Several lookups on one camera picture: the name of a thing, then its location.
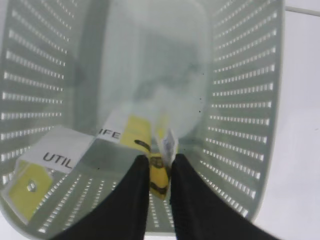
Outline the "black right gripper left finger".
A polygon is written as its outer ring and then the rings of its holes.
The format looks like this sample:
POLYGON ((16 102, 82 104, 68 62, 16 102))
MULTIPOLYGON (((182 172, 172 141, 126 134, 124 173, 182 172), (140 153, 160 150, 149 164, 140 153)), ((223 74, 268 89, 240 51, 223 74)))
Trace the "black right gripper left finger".
POLYGON ((149 160, 138 155, 117 187, 57 240, 143 240, 149 208, 149 160))

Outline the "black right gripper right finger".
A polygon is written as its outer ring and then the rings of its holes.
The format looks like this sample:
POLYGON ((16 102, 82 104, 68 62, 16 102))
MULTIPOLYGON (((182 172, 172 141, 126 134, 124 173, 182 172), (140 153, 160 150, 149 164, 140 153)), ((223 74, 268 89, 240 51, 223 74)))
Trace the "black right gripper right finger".
POLYGON ((178 240, 274 240, 220 199, 184 154, 171 168, 170 204, 178 240))

